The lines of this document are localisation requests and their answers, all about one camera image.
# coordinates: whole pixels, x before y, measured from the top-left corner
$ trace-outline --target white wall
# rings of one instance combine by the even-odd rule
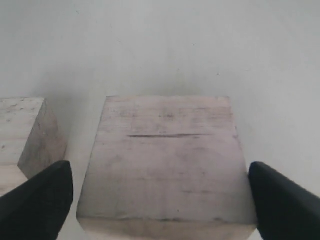
[[[247,164],[320,196],[319,10],[317,0],[3,0],[0,96],[51,101],[75,203],[110,95],[230,96]]]

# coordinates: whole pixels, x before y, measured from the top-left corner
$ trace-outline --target wooden block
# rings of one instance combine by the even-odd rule
[[[0,99],[0,195],[63,160],[66,148],[44,98]]]
[[[94,239],[252,233],[255,206],[229,99],[107,98],[77,217]],[[152,236],[132,224],[147,224]],[[246,239],[227,235],[215,239]]]

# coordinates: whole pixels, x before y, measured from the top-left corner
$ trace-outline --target white background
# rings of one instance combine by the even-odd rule
[[[72,211],[114,95],[229,96],[247,165],[320,196],[319,23],[318,0],[2,0],[0,97],[50,101]],[[81,233],[69,219],[60,238]]]

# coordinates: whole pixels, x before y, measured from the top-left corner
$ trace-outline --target wooden cube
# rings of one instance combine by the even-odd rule
[[[44,98],[0,99],[0,196],[63,160],[66,148]]]
[[[247,239],[256,213],[229,99],[108,97],[77,217],[92,239]]]

